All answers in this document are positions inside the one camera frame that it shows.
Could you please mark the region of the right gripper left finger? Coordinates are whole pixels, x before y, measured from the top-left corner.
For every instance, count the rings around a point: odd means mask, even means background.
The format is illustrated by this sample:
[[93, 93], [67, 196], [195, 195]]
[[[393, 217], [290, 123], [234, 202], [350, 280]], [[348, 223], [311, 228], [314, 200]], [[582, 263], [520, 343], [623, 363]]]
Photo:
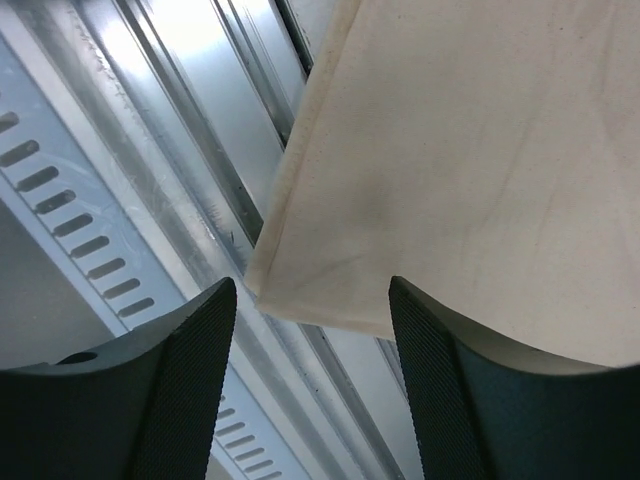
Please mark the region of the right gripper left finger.
[[3, 371], [2, 477], [204, 478], [236, 308], [222, 279], [100, 346]]

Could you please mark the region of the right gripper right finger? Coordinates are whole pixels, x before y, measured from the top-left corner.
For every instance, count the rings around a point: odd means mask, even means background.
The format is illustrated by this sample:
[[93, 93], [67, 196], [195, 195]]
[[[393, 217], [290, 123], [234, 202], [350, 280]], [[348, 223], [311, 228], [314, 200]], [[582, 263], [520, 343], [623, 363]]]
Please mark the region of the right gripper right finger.
[[635, 479], [639, 369], [535, 349], [390, 281], [389, 306], [428, 479]]

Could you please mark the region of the beige cloth mat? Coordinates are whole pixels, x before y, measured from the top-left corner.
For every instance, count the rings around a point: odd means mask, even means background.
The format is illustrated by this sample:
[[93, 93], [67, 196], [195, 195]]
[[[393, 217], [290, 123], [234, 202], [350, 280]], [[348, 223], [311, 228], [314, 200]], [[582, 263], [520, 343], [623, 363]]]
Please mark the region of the beige cloth mat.
[[532, 347], [639, 359], [639, 5], [340, 1], [246, 273], [393, 338], [401, 276]]

